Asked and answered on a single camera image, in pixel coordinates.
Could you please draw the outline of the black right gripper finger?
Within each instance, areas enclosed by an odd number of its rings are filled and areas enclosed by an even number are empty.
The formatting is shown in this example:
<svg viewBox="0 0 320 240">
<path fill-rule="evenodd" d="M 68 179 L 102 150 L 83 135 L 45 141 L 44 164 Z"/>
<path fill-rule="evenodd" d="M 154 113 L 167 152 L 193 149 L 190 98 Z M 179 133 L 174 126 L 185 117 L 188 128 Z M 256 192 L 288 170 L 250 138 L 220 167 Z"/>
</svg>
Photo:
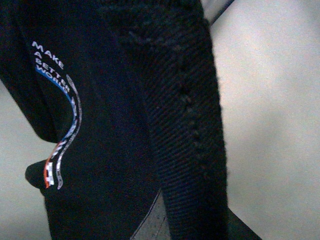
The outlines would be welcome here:
<svg viewBox="0 0 320 240">
<path fill-rule="evenodd" d="M 130 240 L 170 240 L 170 229 L 160 189 L 142 222 L 130 237 Z"/>
</svg>

